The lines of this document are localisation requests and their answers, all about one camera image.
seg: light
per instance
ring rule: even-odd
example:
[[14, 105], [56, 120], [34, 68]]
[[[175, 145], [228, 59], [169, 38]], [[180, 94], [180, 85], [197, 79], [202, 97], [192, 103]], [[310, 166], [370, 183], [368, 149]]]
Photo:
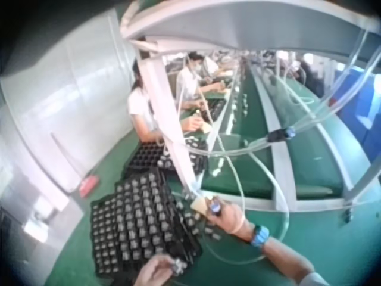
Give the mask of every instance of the light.
[[381, 74], [376, 74], [374, 77], [374, 92], [381, 97]]
[[336, 70], [338, 70], [339, 72], [342, 72], [344, 69], [345, 65], [343, 63], [338, 63], [338, 65], [336, 66]]
[[303, 59], [309, 65], [312, 65], [314, 63], [314, 55], [313, 54], [310, 54], [310, 53], [304, 54]]
[[212, 172], [212, 176], [217, 177], [219, 173], [221, 173], [221, 169], [216, 169]]
[[44, 197], [39, 197], [33, 208], [44, 218], [48, 218], [54, 209], [50, 202]]
[[278, 51], [277, 52], [277, 55], [279, 58], [285, 60], [285, 61], [288, 61], [288, 52], [286, 51]]
[[24, 225], [24, 232], [42, 243], [48, 240], [48, 226], [33, 217]]

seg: person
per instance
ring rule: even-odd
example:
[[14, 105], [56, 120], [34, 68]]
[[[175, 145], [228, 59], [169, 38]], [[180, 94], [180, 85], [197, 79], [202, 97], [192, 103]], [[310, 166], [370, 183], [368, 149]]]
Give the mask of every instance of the person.
[[[213, 215], [210, 211], [207, 212], [207, 219], [219, 226], [224, 231], [230, 233], [241, 222], [242, 210], [236, 204], [230, 204], [218, 197], [214, 197], [213, 200], [217, 200], [221, 206], [221, 213], [219, 216]], [[210, 206], [213, 200], [207, 200], [207, 205]], [[299, 286], [328, 286], [328, 283], [315, 272], [312, 263], [296, 251], [292, 250], [285, 244], [281, 243], [277, 239], [268, 235], [268, 229], [263, 226], [255, 226], [253, 223], [245, 219], [241, 228], [234, 233], [235, 236], [240, 238], [246, 243], [251, 243], [254, 247], [259, 247], [269, 261], [275, 265], [275, 267], [287, 278], [293, 280]], [[154, 262], [149, 261], [147, 265], [156, 265], [156, 258]], [[173, 260], [166, 258], [165, 273], [167, 280], [170, 275], [170, 263]], [[155, 280], [151, 271], [141, 271], [137, 281], [143, 279], [151, 281]], [[167, 280], [163, 282], [163, 276], [158, 279], [160, 284], [135, 284], [135, 286], [162, 286]]]
[[176, 102], [181, 109], [205, 109], [202, 99], [198, 99], [200, 92], [218, 91], [224, 88], [220, 82], [205, 85], [199, 88], [201, 77], [193, 71], [200, 71], [204, 57], [196, 52], [190, 52], [185, 59], [185, 66], [176, 78]]
[[[163, 138], [162, 134], [155, 129], [153, 110], [149, 97], [144, 88], [143, 79], [140, 75], [138, 62], [135, 60], [132, 70], [135, 75], [135, 83], [128, 97], [128, 112], [140, 141], [155, 142]], [[183, 132], [194, 132], [201, 128], [204, 123], [202, 117], [190, 116], [183, 119], [180, 124]]]

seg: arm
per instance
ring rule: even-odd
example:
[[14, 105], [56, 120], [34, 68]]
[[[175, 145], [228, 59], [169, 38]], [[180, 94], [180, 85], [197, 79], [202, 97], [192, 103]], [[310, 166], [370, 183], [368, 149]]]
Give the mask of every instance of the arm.
[[[216, 217], [208, 213], [208, 220], [214, 222], [226, 232], [233, 231], [242, 219], [242, 210], [235, 204], [220, 201], [221, 216]], [[234, 235], [250, 243], [254, 236], [255, 225], [245, 219], [244, 224]], [[314, 266], [308, 259], [301, 256], [285, 244], [270, 237], [262, 247], [263, 254], [289, 279], [299, 284], [308, 274], [315, 272]]]
[[135, 127], [136, 133], [143, 143], [155, 142], [156, 140], [161, 140], [163, 136], [159, 131], [149, 131], [149, 128], [145, 122], [145, 119], [141, 115], [132, 115], [133, 125]]

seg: green conveyor belt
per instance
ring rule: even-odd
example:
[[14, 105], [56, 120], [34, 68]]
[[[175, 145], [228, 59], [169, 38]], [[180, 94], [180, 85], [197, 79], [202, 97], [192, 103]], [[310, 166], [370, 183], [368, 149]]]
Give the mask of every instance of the green conveyor belt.
[[[264, 76], [263, 82], [276, 109], [282, 127], [295, 124], [306, 112], [296, 101], [288, 96], [286, 88], [277, 80], [271, 84], [269, 74]], [[309, 108], [315, 108], [319, 99], [308, 93], [305, 89], [295, 87], [295, 92], [303, 98], [312, 99]], [[312, 128], [297, 134], [287, 142], [293, 173], [296, 183], [296, 191], [299, 199], [321, 197], [321, 193], [314, 194], [316, 186], [328, 190], [325, 197], [340, 197], [343, 190], [343, 182], [335, 159], [317, 128]]]
[[[242, 148], [244, 147], [244, 140], [251, 142], [267, 134], [263, 109], [250, 71], [247, 71], [246, 79], [240, 84], [240, 87], [237, 98], [231, 97], [228, 102], [227, 111], [220, 129], [220, 136], [226, 150]], [[248, 94], [248, 115], [246, 117], [242, 112], [244, 94]], [[232, 108], [233, 104], [236, 105], [236, 110]], [[228, 121], [231, 114], [235, 115], [237, 121], [233, 128], [229, 130]], [[220, 151], [217, 141], [213, 150]], [[271, 171], [273, 170], [273, 159], [269, 148], [256, 152], [256, 155]], [[224, 161], [223, 167], [220, 168], [221, 172], [217, 176], [213, 176], [221, 160]], [[249, 155], [231, 157], [231, 160], [239, 175], [245, 195], [248, 197], [271, 198], [273, 185]], [[237, 195], [237, 182], [227, 162], [223, 158], [210, 158], [209, 165], [209, 172], [205, 174], [202, 189]]]

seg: blue panel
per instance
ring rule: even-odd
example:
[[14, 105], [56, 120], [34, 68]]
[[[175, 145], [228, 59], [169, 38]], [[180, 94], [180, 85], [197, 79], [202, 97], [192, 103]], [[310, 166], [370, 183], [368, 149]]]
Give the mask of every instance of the blue panel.
[[369, 160], [373, 162], [381, 151], [381, 141], [378, 141], [376, 138], [374, 138], [372, 133], [369, 132], [364, 141], [363, 149], [367, 154]]

